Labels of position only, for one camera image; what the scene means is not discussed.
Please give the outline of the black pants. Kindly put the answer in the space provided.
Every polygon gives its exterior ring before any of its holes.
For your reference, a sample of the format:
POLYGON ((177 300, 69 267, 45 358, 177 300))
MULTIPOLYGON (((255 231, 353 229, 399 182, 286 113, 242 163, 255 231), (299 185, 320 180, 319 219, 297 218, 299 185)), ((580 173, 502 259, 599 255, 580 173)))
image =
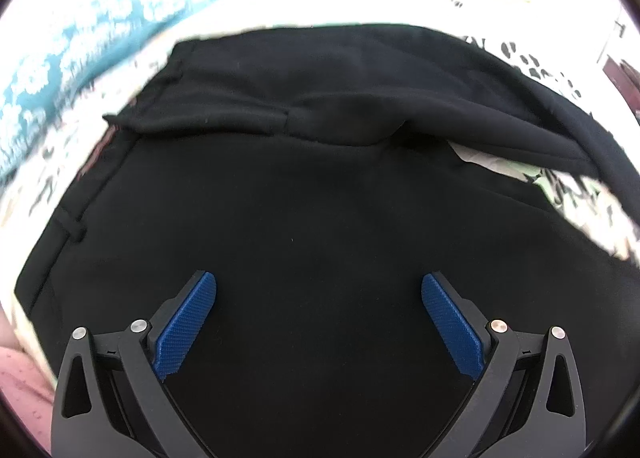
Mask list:
POLYGON ((415 457, 469 391, 420 298, 439 270, 487 316, 564 328, 598 436, 639 378, 639 273, 465 145, 601 179, 612 135, 488 52, 412 26, 177 45, 110 129, 16 295, 53 368, 199 269, 219 288, 168 389, 221 457, 415 457))

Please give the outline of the pink dotted trousers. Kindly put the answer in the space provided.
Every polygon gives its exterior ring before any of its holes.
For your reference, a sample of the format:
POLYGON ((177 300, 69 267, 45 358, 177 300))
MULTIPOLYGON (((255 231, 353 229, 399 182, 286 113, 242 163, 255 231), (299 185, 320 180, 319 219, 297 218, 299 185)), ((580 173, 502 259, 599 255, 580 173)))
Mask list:
POLYGON ((24 428, 46 451, 51 452, 54 392, 49 381, 21 344, 1 312, 1 393, 24 428))

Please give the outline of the near blue patterned pillow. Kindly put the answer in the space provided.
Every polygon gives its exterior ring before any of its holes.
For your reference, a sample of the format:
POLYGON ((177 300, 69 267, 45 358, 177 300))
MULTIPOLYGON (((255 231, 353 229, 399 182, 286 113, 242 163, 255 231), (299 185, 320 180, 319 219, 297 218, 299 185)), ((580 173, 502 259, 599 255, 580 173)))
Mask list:
POLYGON ((214 1, 95 0, 51 45, 23 59, 2 78, 1 184, 96 78, 214 1))

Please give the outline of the dark wooden dresser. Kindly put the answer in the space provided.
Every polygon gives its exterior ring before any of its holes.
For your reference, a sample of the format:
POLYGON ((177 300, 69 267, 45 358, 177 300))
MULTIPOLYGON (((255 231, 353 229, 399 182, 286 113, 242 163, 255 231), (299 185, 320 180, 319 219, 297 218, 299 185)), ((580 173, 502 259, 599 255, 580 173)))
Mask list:
POLYGON ((640 117, 640 74, 626 60, 616 61, 612 57, 606 58, 604 74, 613 83, 629 106, 634 118, 640 117))

